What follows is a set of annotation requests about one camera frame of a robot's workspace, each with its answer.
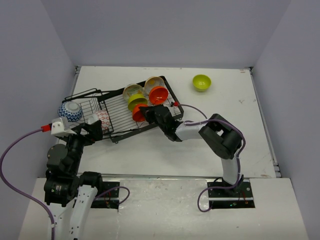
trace red bowl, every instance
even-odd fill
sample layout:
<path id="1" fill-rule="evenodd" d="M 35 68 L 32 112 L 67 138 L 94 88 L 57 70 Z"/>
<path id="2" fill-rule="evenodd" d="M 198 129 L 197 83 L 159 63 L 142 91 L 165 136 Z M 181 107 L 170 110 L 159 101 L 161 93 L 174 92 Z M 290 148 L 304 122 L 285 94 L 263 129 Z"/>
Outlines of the red bowl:
<path id="1" fill-rule="evenodd" d="M 134 109 L 132 110 L 132 119 L 136 122 L 143 122 L 145 121 L 145 117 L 140 111 L 139 107 L 148 107 L 147 104 L 139 103 L 135 105 Z"/>
<path id="2" fill-rule="evenodd" d="M 154 105 L 162 104 L 168 98 L 168 90 L 163 86 L 156 86 L 149 93 L 149 100 Z"/>

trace white table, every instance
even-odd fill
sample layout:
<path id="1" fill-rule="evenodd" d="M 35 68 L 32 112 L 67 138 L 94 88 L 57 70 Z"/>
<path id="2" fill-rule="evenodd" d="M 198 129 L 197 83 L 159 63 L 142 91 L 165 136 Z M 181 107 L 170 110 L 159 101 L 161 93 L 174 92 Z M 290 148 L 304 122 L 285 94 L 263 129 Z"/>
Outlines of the white table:
<path id="1" fill-rule="evenodd" d="M 212 80 L 207 92 L 193 89 L 192 78 L 205 74 Z M 247 140 L 241 158 L 246 178 L 274 178 L 273 157 L 249 70 L 206 68 L 149 68 L 83 66 L 74 94 L 97 88 L 117 90 L 151 76 L 165 76 L 179 102 L 201 109 L 208 117 L 218 113 L 239 128 Z M 203 116 L 184 107 L 184 120 Z M 222 166 L 204 140 L 171 142 L 158 128 L 132 136 L 118 144 L 103 140 L 87 146 L 79 173 L 121 175 L 222 176 Z"/>
<path id="2" fill-rule="evenodd" d="M 39 178 L 33 190 L 40 200 L 45 181 Z M 250 181 L 255 208 L 202 213 L 196 202 L 205 180 L 122 180 L 128 200 L 119 213 L 91 209 L 81 240 L 308 240 L 290 179 Z M 208 195 L 201 205 L 208 206 Z M 47 229 L 47 213 L 30 201 L 19 240 L 45 240 Z"/>

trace dish rack frame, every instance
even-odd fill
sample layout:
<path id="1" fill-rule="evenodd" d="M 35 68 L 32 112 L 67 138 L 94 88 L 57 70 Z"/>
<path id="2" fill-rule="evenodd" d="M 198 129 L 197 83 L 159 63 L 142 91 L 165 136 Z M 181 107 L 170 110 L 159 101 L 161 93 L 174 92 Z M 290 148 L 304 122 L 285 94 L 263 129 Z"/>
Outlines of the dish rack frame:
<path id="1" fill-rule="evenodd" d="M 175 120 L 181 120 L 184 116 L 184 109 L 181 106 L 172 106 L 172 102 L 179 101 L 167 79 L 164 76 L 160 76 L 160 78 L 163 79 L 169 93 L 167 100 L 163 104 L 169 106 Z M 146 81 L 142 81 L 137 84 L 144 87 L 145 83 Z M 92 88 L 67 96 L 62 103 L 74 101 L 81 106 L 83 112 L 81 119 L 78 122 L 72 122 L 71 127 L 81 123 L 88 123 L 89 116 L 99 110 L 104 110 L 109 115 L 109 130 L 103 134 L 103 139 L 110 139 L 116 144 L 121 140 L 157 127 L 155 123 L 136 122 L 132 119 L 132 112 L 128 109 L 128 103 L 122 95 L 124 89 L 123 87 L 118 90 L 102 91 Z M 143 94 L 148 100 L 148 106 L 154 106 L 149 101 L 149 96 L 145 92 Z"/>

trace cable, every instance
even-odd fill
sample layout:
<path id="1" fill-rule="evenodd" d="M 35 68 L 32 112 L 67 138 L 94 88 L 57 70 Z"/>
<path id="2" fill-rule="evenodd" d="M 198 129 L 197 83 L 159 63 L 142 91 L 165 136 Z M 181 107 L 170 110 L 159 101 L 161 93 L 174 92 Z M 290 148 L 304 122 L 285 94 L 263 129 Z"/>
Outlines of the cable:
<path id="1" fill-rule="evenodd" d="M 191 105 L 187 105 L 187 104 L 180 104 L 180 103 L 179 103 L 179 105 L 180 105 L 180 106 L 184 106 L 184 107 L 189 107 L 189 108 L 195 109 L 195 110 L 197 110 L 199 113 L 201 113 L 201 114 L 204 116 L 205 119 L 207 119 L 207 116 L 204 114 L 204 112 L 201 111 L 200 109 L 196 108 L 195 106 L 191 106 Z"/>
<path id="2" fill-rule="evenodd" d="M 223 124 L 223 125 L 226 125 L 228 126 L 229 128 L 231 128 L 232 130 L 234 130 L 237 134 L 240 135 L 240 137 L 242 138 L 242 141 L 243 141 L 243 145 L 242 147 L 240 148 L 240 150 L 236 153 L 235 155 L 235 158 L 236 158 L 236 164 L 237 164 L 237 168 L 238 168 L 238 171 L 237 171 L 237 177 L 236 177 L 236 181 L 235 183 L 232 185 L 232 186 L 211 186 L 211 187 L 207 187 L 206 189 L 202 190 L 202 192 L 199 194 L 198 196 L 198 200 L 197 200 L 197 207 L 199 209 L 200 212 L 203 212 L 203 213 L 206 213 L 208 211 L 210 211 L 212 209 L 212 206 L 209 207 L 208 209 L 206 210 L 202 210 L 200 208 L 200 198 L 202 196 L 202 194 L 204 194 L 206 191 L 209 191 L 211 189 L 224 189 L 224 190 L 228 190 L 228 189 L 233 189 L 235 188 L 239 181 L 240 181 L 240 175 L 241 175 L 241 166 L 240 166 L 240 159 L 239 159 L 239 155 L 240 153 L 243 151 L 243 149 L 245 148 L 246 146 L 246 139 L 243 135 L 243 133 L 237 129 L 235 126 L 233 126 L 231 123 L 228 123 L 226 121 L 223 121 L 223 120 L 219 120 L 219 119 L 207 119 L 205 121 L 200 121 L 200 122 L 188 122 L 188 123 L 184 123 L 186 126 L 196 126 L 196 125 L 200 125 L 200 124 L 205 124 L 205 123 L 209 123 L 209 122 L 216 122 L 216 123 L 220 123 L 220 124 Z"/>
<path id="3" fill-rule="evenodd" d="M 44 210 L 48 213 L 49 215 L 49 218 L 50 218 L 50 221 L 51 221 L 51 240 L 54 240 L 55 239 L 55 219 L 54 219 L 54 216 L 52 215 L 52 213 L 50 212 L 49 208 L 43 204 L 40 200 L 34 198 L 33 196 L 17 189 L 16 187 L 14 187 L 13 185 L 11 185 L 11 183 L 8 182 L 8 180 L 5 178 L 4 176 L 4 173 L 3 173 L 3 162 L 4 162 L 4 159 L 5 159 L 5 156 L 6 154 L 9 152 L 9 150 L 14 146 L 16 145 L 18 142 L 20 142 L 22 139 L 32 135 L 32 134 L 35 134 L 35 133 L 38 133 L 38 132 L 42 132 L 43 129 L 40 128 L 38 130 L 34 130 L 34 131 L 31 131 L 21 137 L 19 137 L 17 140 L 15 140 L 13 143 L 11 143 L 7 148 L 6 150 L 3 152 L 3 154 L 1 155 L 1 158 L 0 158 L 0 178 L 2 179 L 2 181 L 9 187 L 11 188 L 13 191 L 17 192 L 18 194 L 21 194 L 23 196 L 25 196 L 26 198 L 36 202 L 37 204 L 39 204 L 41 207 L 44 208 Z"/>
<path id="4" fill-rule="evenodd" d="M 130 190 L 129 190 L 129 188 L 127 188 L 127 187 L 125 187 L 125 186 L 115 186 L 115 187 L 112 187 L 112 188 L 110 188 L 109 190 L 107 190 L 107 191 L 99 194 L 98 196 L 96 196 L 96 197 L 94 198 L 94 201 L 97 200 L 98 198 L 100 198 L 100 197 L 102 197 L 102 196 L 110 193 L 111 191 L 116 190 L 116 189 L 125 189 L 125 190 L 128 191 L 127 196 L 125 197 L 125 199 L 123 199 L 121 202 L 119 202 L 119 205 L 122 204 L 122 203 L 124 203 L 124 202 L 129 198 L 129 196 L 130 196 Z"/>

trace purple cable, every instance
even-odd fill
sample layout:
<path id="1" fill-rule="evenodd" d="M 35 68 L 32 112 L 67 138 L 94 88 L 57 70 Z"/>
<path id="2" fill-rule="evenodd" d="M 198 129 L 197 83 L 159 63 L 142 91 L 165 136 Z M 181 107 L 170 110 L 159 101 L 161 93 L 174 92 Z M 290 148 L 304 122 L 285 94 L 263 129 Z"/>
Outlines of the purple cable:
<path id="1" fill-rule="evenodd" d="M 189 107 L 189 108 L 195 109 L 195 110 L 197 110 L 199 113 L 201 113 L 201 114 L 204 116 L 205 119 L 207 119 L 207 116 L 206 116 L 200 109 L 196 108 L 195 106 L 191 106 L 191 105 L 187 105 L 187 104 L 180 104 L 180 103 L 179 103 L 179 105 L 180 105 L 180 106 L 184 106 L 184 107 Z"/>
<path id="2" fill-rule="evenodd" d="M 107 191 L 101 193 L 100 195 L 96 196 L 96 197 L 94 198 L 94 201 L 97 200 L 98 198 L 102 197 L 103 195 L 108 194 L 108 193 L 110 193 L 111 191 L 116 190 L 116 189 L 125 189 L 125 190 L 128 191 L 128 194 L 127 194 L 127 196 L 125 197 L 125 199 L 123 199 L 121 202 L 119 202 L 119 205 L 122 204 L 122 203 L 123 203 L 125 200 L 127 200 L 127 199 L 129 198 L 129 196 L 130 196 L 130 190 L 129 190 L 129 188 L 127 188 L 127 187 L 125 187 L 125 186 L 115 186 L 115 187 L 113 187 L 113 188 L 110 188 L 109 190 L 107 190 Z"/>
<path id="3" fill-rule="evenodd" d="M 232 130 L 234 130 L 237 134 L 239 134 L 241 136 L 242 141 L 243 141 L 243 145 L 240 148 L 240 150 L 238 151 L 238 153 L 235 155 L 236 164 L 237 164 L 237 167 L 238 167 L 238 174 L 237 174 L 237 177 L 236 177 L 236 182 L 232 186 L 211 186 L 211 187 L 207 187 L 206 189 L 202 190 L 202 192 L 199 194 L 198 200 L 197 200 L 197 207 L 200 210 L 200 212 L 203 212 L 203 213 L 209 212 L 212 209 L 212 206 L 209 207 L 206 210 L 202 210 L 200 208 L 200 198 L 201 198 L 202 194 L 204 194 L 206 191 L 209 191 L 209 190 L 212 190 L 212 189 L 225 189 L 225 190 L 233 189 L 238 185 L 239 180 L 240 180 L 240 174 L 241 174 L 241 166 L 240 166 L 239 155 L 240 155 L 240 153 L 243 151 L 243 149 L 246 146 L 246 139 L 245 139 L 243 133 L 239 129 L 237 129 L 235 126 L 233 126 L 231 123 L 228 123 L 226 121 L 219 120 L 219 119 L 208 119 L 208 120 L 201 121 L 201 122 L 185 123 L 185 125 L 186 126 L 196 126 L 196 125 L 205 124 L 205 123 L 208 123 L 208 122 L 216 122 L 216 123 L 220 123 L 220 124 L 228 126 L 229 128 L 231 128 Z"/>
<path id="4" fill-rule="evenodd" d="M 9 188 L 11 188 L 13 191 L 15 191 L 15 192 L 17 192 L 18 194 L 21 194 L 21 195 L 27 197 L 28 199 L 36 202 L 36 203 L 39 204 L 41 207 L 43 207 L 44 210 L 45 210 L 45 211 L 48 213 L 48 215 L 49 215 L 49 218 L 50 218 L 50 221 L 51 221 L 52 226 L 54 226 L 54 225 L 55 225 L 55 219 L 54 219 L 54 216 L 52 215 L 52 213 L 50 212 L 49 208 L 48 208 L 45 204 L 43 204 L 40 200 L 34 198 L 33 196 L 31 196 L 31 195 L 29 195 L 29 194 L 27 194 L 27 193 L 25 193 L 25 192 L 17 189 L 17 188 L 14 187 L 13 185 L 11 185 L 11 183 L 9 183 L 8 180 L 5 178 L 4 173 L 3 173 L 3 169 L 2 169 L 2 165 L 3 165 L 3 162 L 4 162 L 4 159 L 5 159 L 6 154 L 9 152 L 9 150 L 10 150 L 14 145 L 16 145 L 16 144 L 17 144 L 18 142 L 20 142 L 22 139 L 24 139 L 24 138 L 26 138 L 26 137 L 28 137 L 28 136 L 30 136 L 30 135 L 32 135 L 32 134 L 35 134 L 35 133 L 38 133 L 38 132 L 42 132 L 42 131 L 43 131 L 42 128 L 40 128 L 40 129 L 38 129 L 38 130 L 34 130 L 34 131 L 32 131 L 32 132 L 29 132 L 29 133 L 27 133 L 27 134 L 19 137 L 17 140 L 15 140 L 13 143 L 11 143 L 10 146 L 8 146 L 8 147 L 6 148 L 6 150 L 3 152 L 3 154 L 1 155 L 1 158 L 0 158 L 0 178 L 1 178 L 2 181 L 3 181 Z M 51 228 L 51 240 L 55 240 L 55 228 L 54 228 L 54 227 Z"/>

